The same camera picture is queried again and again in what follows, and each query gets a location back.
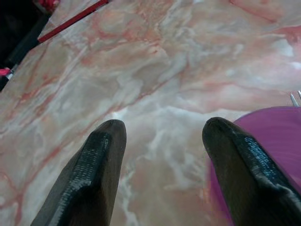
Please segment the red strip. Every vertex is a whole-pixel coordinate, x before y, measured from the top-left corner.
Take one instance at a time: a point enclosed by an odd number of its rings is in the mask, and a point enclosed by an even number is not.
[[[109,0],[100,0],[94,5],[88,7],[84,11],[78,13],[76,16],[72,17],[71,19],[67,20],[65,23],[59,25],[55,29],[53,29],[51,32],[45,34],[44,36],[40,37],[38,39],[39,43],[43,43],[46,40],[52,38],[53,36],[57,35],[61,31],[65,30],[66,28],[70,27],[72,24],[78,22],[85,16],[89,15],[90,13],[93,13],[95,10],[97,10],[99,7],[104,6],[105,4],[108,4]]]

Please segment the fork tine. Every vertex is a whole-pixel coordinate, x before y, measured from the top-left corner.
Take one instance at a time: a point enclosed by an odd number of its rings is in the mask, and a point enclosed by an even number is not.
[[[292,100],[292,103],[293,103],[294,107],[300,107],[292,93],[291,93],[291,100]]]

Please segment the purple plate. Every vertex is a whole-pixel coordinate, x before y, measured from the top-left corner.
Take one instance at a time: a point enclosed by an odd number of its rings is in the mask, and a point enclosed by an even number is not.
[[[271,107],[247,114],[234,122],[252,134],[301,193],[301,107]],[[210,195],[231,222],[228,207],[210,164]]]

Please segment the textured black surface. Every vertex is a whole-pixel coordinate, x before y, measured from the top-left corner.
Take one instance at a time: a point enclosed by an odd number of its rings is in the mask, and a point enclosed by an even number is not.
[[[108,226],[125,146],[122,121],[93,131],[62,170],[32,226]]]
[[[235,226],[301,226],[301,196],[255,138],[211,118],[203,142]]]

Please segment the marble countertop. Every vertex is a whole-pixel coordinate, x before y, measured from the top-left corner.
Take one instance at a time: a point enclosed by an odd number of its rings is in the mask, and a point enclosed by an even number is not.
[[[46,29],[94,3],[62,2]],[[206,194],[202,128],[210,117],[291,105],[300,8],[113,0],[37,46],[0,94],[0,219],[29,225],[88,134],[114,118],[127,148],[111,225],[223,225]]]

